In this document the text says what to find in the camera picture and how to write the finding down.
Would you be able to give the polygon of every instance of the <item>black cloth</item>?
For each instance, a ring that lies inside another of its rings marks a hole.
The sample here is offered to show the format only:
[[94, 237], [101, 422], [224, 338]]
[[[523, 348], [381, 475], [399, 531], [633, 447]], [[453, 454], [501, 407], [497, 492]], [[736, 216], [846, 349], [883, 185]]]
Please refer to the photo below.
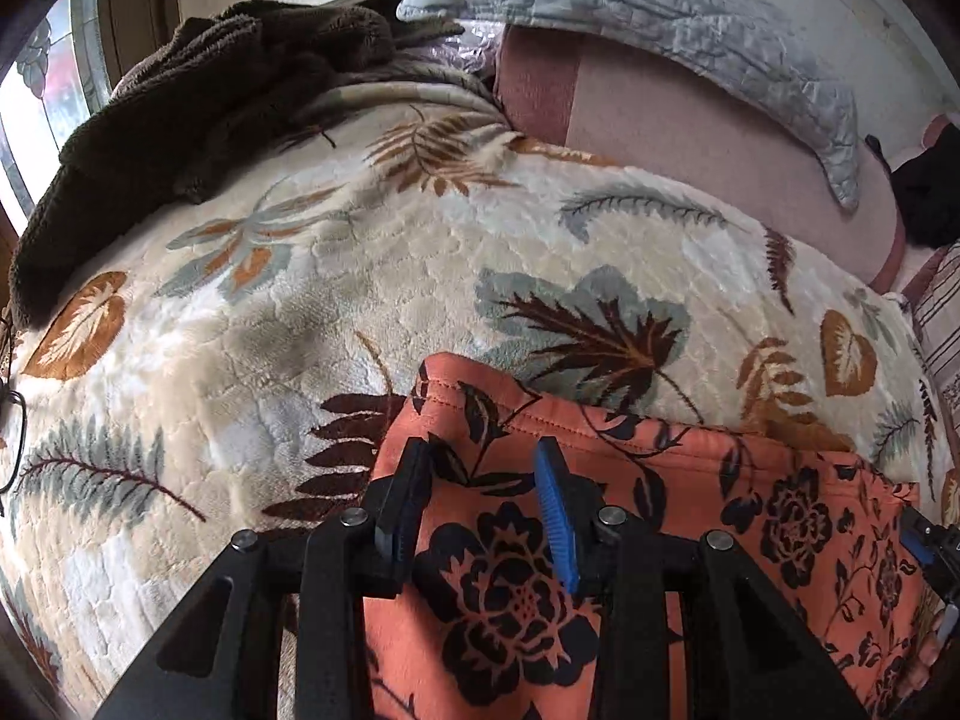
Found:
[[17, 327], [49, 322], [71, 274], [160, 206], [210, 199], [229, 175], [303, 129], [296, 113], [336, 74], [459, 31], [438, 20], [402, 23], [399, 2], [256, 0], [187, 19], [64, 144], [13, 255]]
[[948, 124], [933, 148], [894, 170], [891, 183], [911, 244], [960, 240], [960, 129]]

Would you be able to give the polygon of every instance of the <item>pink cushion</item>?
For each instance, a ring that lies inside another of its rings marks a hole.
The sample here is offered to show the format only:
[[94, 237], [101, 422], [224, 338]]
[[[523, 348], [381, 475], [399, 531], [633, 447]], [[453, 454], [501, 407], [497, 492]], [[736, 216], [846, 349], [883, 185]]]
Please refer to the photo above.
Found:
[[813, 152], [765, 114], [668, 59], [592, 36], [509, 28], [497, 91], [517, 129], [666, 175], [807, 242], [879, 292], [904, 254], [896, 201], [861, 143], [849, 215]]

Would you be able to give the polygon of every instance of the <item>striped fabric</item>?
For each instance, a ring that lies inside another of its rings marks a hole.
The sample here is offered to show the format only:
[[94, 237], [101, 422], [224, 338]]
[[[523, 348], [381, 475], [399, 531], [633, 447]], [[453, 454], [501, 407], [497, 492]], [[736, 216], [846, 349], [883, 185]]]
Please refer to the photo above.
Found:
[[960, 242], [947, 251], [914, 316], [930, 375], [953, 424], [960, 424]]

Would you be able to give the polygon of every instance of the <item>orange fabric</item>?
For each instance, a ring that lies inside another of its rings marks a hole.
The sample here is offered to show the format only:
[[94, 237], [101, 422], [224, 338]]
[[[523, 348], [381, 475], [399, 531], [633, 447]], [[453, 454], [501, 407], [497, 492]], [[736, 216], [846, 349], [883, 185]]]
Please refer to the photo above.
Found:
[[574, 608], [552, 572], [533, 483], [542, 436], [608, 504], [664, 533], [735, 533], [865, 706], [892, 709], [923, 589], [896, 532], [914, 485], [850, 453], [581, 407], [450, 354], [421, 366], [374, 475], [392, 473], [413, 436], [438, 453], [413, 586], [366, 606], [382, 717], [587, 717], [598, 618]]

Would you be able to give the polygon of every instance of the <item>clear plastic wrap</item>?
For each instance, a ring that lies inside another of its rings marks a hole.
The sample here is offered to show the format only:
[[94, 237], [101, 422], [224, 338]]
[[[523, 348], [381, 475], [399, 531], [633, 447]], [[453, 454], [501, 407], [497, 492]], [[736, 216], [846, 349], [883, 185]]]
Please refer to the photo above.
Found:
[[486, 79], [496, 73], [504, 25], [498, 22], [462, 20], [464, 31], [435, 43], [405, 50], [404, 56], [437, 62]]

